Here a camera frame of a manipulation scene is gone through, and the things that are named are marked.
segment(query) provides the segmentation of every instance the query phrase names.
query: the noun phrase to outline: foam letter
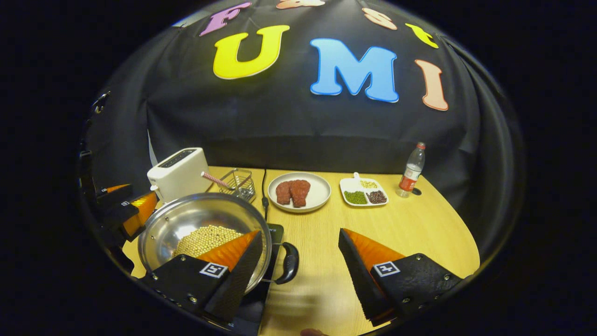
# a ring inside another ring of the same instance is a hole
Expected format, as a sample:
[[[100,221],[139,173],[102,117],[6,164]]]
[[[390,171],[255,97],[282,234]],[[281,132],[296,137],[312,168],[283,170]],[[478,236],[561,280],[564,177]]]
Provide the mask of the foam letter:
[[[325,5],[325,2],[320,0],[280,0],[280,3],[276,5],[276,8],[285,10],[287,8],[315,7],[321,5]]]
[[[249,34],[240,33],[228,36],[216,42],[216,56],[214,58],[214,74],[225,80],[253,76],[269,68],[280,55],[282,33],[289,30],[289,26],[271,26],[261,28],[257,34],[263,35],[261,52],[255,59],[239,62],[236,58],[241,41]]]
[[[361,60],[339,40],[316,38],[310,44],[319,50],[319,75],[311,85],[311,92],[336,96],[342,86],[336,82],[336,69],[344,79],[348,91],[354,96],[371,75],[371,85],[365,89],[367,97],[395,103],[398,94],[394,90],[393,62],[396,54],[380,47],[371,47]]]
[[[439,78],[439,74],[442,73],[441,69],[424,60],[415,60],[414,62],[421,67],[425,78],[427,93],[425,93],[425,97],[423,97],[423,103],[430,108],[446,111],[448,109],[448,103],[444,100],[442,81]]]
[[[405,23],[406,26],[410,27],[413,29],[413,32],[415,35],[417,35],[417,37],[429,44],[430,46],[432,46],[433,48],[439,49],[438,45],[433,43],[429,38],[433,37],[431,35],[429,35],[427,32],[425,32],[425,30],[421,29],[421,27],[417,27],[417,26],[413,26],[413,25],[409,25],[408,23]]]
[[[363,12],[365,12],[365,17],[373,23],[377,23],[378,25],[391,30],[398,29],[398,27],[392,23],[392,19],[385,14],[379,13],[378,11],[374,11],[370,8],[363,8]]]
[[[211,16],[211,21],[207,25],[207,28],[205,28],[205,30],[203,30],[199,34],[199,36],[203,36],[207,33],[211,33],[214,30],[218,30],[218,29],[222,28],[223,26],[226,26],[226,22],[224,22],[224,20],[234,19],[238,15],[238,13],[241,12],[241,8],[247,8],[250,5],[251,5],[250,2],[245,2],[244,4],[240,4],[240,5],[228,8],[227,10],[223,10],[219,13],[215,13],[214,15]]]

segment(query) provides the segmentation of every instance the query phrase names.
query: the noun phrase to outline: cord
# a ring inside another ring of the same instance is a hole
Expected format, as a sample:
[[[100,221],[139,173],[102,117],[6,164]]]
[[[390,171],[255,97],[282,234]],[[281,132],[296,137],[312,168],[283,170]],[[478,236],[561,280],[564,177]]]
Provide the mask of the cord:
[[[267,223],[267,207],[269,206],[269,200],[267,200],[267,196],[265,196],[265,193],[263,192],[263,185],[265,185],[265,174],[267,172],[267,168],[263,169],[263,180],[261,181],[261,203],[263,204],[263,209],[265,212],[265,223]]]

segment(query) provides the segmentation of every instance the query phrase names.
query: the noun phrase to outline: yellow letter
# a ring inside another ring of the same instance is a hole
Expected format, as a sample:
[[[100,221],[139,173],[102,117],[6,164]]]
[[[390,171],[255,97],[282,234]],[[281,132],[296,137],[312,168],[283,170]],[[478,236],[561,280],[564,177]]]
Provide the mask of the yellow letter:
[[[448,103],[446,103],[444,99],[442,80],[439,78],[439,74],[442,73],[441,69],[435,64],[425,62],[424,60],[415,60],[414,62],[421,67],[421,70],[423,70],[425,86],[427,87],[427,93],[425,93],[425,97],[423,97],[423,103],[430,108],[446,111],[448,109]]]
[[[257,34],[263,35],[261,52],[255,59],[239,62],[236,58],[241,41],[249,34],[240,33],[216,42],[214,74],[224,80],[253,76],[269,68],[280,55],[282,33],[289,30],[286,25],[261,28]]]
[[[391,30],[398,29],[398,27],[392,23],[392,19],[385,14],[379,13],[378,11],[374,11],[370,8],[363,8],[363,12],[365,12],[365,17],[373,23],[377,23],[378,25]]]
[[[276,5],[276,8],[285,10],[287,8],[315,7],[321,5],[325,5],[325,2],[321,0],[280,0],[280,3]]]
[[[417,35],[417,37],[418,37],[418,38],[419,38],[421,41],[423,41],[423,42],[425,42],[425,43],[429,44],[429,45],[430,45],[430,46],[432,46],[433,48],[439,49],[438,45],[437,45],[437,44],[435,44],[435,43],[433,43],[433,42],[432,42],[432,41],[429,39],[429,38],[430,38],[430,37],[432,37],[432,36],[431,36],[431,35],[429,35],[427,32],[425,32],[425,30],[423,30],[423,29],[421,29],[420,27],[417,27],[417,26],[409,25],[408,23],[405,23],[405,25],[406,25],[407,27],[410,27],[410,28],[412,28],[412,29],[413,29],[413,32],[414,32],[414,34],[415,34],[415,35]]]

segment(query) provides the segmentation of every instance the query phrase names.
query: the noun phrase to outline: white plate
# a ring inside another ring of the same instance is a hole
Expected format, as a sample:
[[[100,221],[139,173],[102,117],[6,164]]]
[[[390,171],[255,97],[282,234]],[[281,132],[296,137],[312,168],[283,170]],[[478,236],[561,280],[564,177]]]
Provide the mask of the white plate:
[[[276,188],[278,185],[282,182],[293,180],[305,180],[311,184],[311,188],[309,189],[309,193],[305,199],[307,204],[303,207],[294,207],[292,199],[290,199],[290,204],[287,205],[277,202],[278,196],[276,196]],[[330,187],[328,181],[323,179],[321,176],[304,172],[294,172],[280,175],[273,179],[267,188],[267,194],[272,203],[280,209],[290,212],[309,212],[319,209],[325,204],[325,202],[328,201],[328,199],[330,199],[331,193],[332,188]]]
[[[351,206],[380,206],[380,205],[387,204],[387,202],[389,201],[389,198],[388,198],[385,190],[381,187],[381,184],[379,184],[379,182],[377,182],[374,179],[362,179],[359,176],[359,173],[355,173],[354,176],[355,176],[354,178],[340,180],[340,192],[342,193],[342,198],[344,198],[344,201],[346,202],[346,204],[349,204]],[[373,182],[373,183],[377,184],[377,188],[364,188],[361,185],[361,181]],[[345,191],[348,191],[349,193],[355,193],[357,191],[362,191],[363,193],[365,193],[365,199],[367,200],[367,204],[354,204],[354,203],[349,202],[346,199],[346,196],[344,195]],[[377,203],[377,204],[371,203],[369,201],[369,197],[367,197],[367,194],[369,194],[373,191],[381,191],[383,193],[383,195],[386,197],[386,201],[384,203]]]

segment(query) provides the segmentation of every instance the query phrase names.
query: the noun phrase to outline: blue letter m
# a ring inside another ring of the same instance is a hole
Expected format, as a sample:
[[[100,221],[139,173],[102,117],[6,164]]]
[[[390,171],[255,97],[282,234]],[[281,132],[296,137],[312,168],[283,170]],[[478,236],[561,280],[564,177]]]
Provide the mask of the blue letter m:
[[[319,50],[319,75],[317,82],[311,85],[312,93],[340,94],[342,86],[336,82],[337,69],[353,96],[361,91],[365,80],[371,75],[371,85],[365,89],[367,97],[389,103],[398,101],[398,94],[394,90],[395,53],[371,47],[361,60],[357,60],[337,39],[316,38],[310,44]]]

